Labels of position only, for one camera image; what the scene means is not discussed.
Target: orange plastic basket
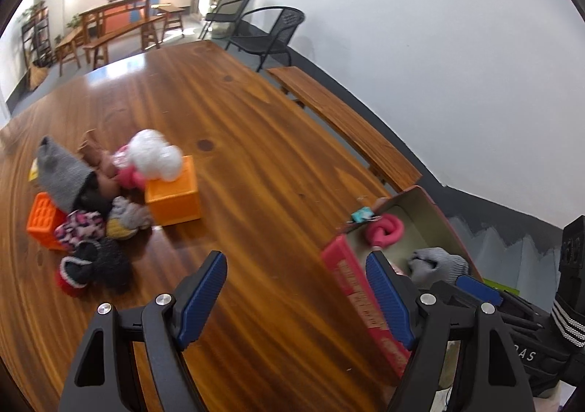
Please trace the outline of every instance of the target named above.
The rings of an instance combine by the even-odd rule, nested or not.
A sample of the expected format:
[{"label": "orange plastic basket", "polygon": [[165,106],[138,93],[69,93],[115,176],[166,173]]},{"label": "orange plastic basket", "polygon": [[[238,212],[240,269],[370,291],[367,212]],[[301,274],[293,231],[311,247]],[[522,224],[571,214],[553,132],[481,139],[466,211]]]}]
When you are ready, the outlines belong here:
[{"label": "orange plastic basket", "polygon": [[65,247],[55,239],[54,232],[66,218],[67,215],[55,207],[49,194],[39,193],[34,198],[33,207],[30,209],[26,232],[43,247],[51,250],[65,250]]},{"label": "orange plastic basket", "polygon": [[146,181],[144,199],[159,225],[178,224],[201,218],[199,188],[192,156],[183,156],[179,177],[173,182]]}]

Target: black metal chair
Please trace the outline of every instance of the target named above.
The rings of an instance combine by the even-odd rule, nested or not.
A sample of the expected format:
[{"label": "black metal chair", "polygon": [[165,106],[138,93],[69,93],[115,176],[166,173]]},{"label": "black metal chair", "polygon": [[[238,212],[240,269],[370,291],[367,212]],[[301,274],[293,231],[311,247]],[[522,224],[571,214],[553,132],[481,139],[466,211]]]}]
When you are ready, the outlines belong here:
[{"label": "black metal chair", "polygon": [[281,10],[279,16],[276,18],[270,33],[265,36],[231,36],[225,50],[229,48],[231,44],[237,46],[239,49],[247,52],[248,54],[255,54],[260,57],[260,65],[256,69],[256,72],[260,72],[264,61],[270,54],[286,54],[288,55],[288,65],[292,63],[291,53],[288,49],[288,43],[290,42],[293,34],[297,30],[299,24],[305,21],[305,13],[296,8],[289,8],[287,6],[269,6],[265,8],[258,8],[257,10],[248,11],[243,14],[240,18],[238,25],[236,26],[233,34],[238,34],[238,28],[242,22],[244,16],[248,16],[258,11],[267,10]]},{"label": "black metal chair", "polygon": [[[207,13],[205,15],[206,23],[204,24],[203,28],[201,29],[201,33],[199,34],[199,39],[204,39],[205,36],[207,36],[207,31],[209,31],[212,23],[235,23],[235,22],[237,22],[242,17],[242,13],[246,9],[246,6],[248,5],[249,2],[250,2],[250,0],[219,0],[218,5],[215,7],[215,9],[211,13]],[[221,10],[222,7],[227,6],[227,5],[233,5],[236,3],[239,3],[240,5],[238,6],[238,9],[236,10],[235,13],[226,14],[226,13],[219,12],[219,10]]]}]

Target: red box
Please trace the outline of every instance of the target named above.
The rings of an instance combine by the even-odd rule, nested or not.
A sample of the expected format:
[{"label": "red box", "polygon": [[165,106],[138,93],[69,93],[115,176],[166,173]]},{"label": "red box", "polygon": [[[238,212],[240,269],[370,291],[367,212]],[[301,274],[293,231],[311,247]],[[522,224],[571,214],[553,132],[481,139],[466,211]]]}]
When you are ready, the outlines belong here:
[{"label": "red box", "polygon": [[[403,272],[409,272],[408,259],[415,250],[442,247],[448,253],[466,259],[470,266],[470,275],[482,279],[449,221],[423,188],[413,186],[375,210],[375,214],[385,212],[394,214],[404,223],[404,236],[396,244],[383,250],[384,256]],[[344,227],[341,234],[325,247],[321,258],[352,302],[394,371],[402,377],[410,353],[402,343],[394,339],[388,329],[366,279],[366,257],[371,248],[364,239],[364,228],[365,223]]]}]

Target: dark table spot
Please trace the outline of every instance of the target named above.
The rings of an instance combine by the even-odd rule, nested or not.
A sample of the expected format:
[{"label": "dark table spot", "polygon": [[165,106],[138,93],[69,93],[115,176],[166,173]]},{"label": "dark table spot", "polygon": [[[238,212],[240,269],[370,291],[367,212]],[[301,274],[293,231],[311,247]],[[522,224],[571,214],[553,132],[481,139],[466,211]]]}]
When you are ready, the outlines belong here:
[{"label": "dark table spot", "polygon": [[210,152],[214,148],[214,143],[211,140],[199,140],[197,142],[197,147],[202,152]]}]

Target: wooden table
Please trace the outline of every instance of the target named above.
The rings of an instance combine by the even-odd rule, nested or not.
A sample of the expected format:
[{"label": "wooden table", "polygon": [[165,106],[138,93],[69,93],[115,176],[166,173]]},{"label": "wooden table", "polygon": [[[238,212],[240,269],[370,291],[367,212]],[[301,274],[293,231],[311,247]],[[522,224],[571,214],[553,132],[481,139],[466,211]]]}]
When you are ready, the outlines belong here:
[{"label": "wooden table", "polygon": [[82,36],[83,28],[75,27],[68,35],[66,35],[57,47],[55,52],[57,53],[57,60],[59,61],[59,77],[63,75],[63,64],[74,60],[77,62],[77,67],[81,68],[79,57],[77,57],[77,44],[76,40]]},{"label": "wooden table", "polygon": [[[24,231],[35,194],[27,173],[43,135],[75,150],[91,128],[110,150],[155,128],[192,155],[203,219],[127,241],[127,294],[92,287],[75,299],[54,284],[62,253]],[[387,193],[261,76],[212,42],[171,46],[64,84],[0,133],[0,356],[34,410],[56,410],[100,303],[146,304],[212,249],[227,256],[227,282],[184,355],[211,412],[384,410],[396,376],[320,250],[349,213]],[[149,410],[160,410],[136,350]]]}]

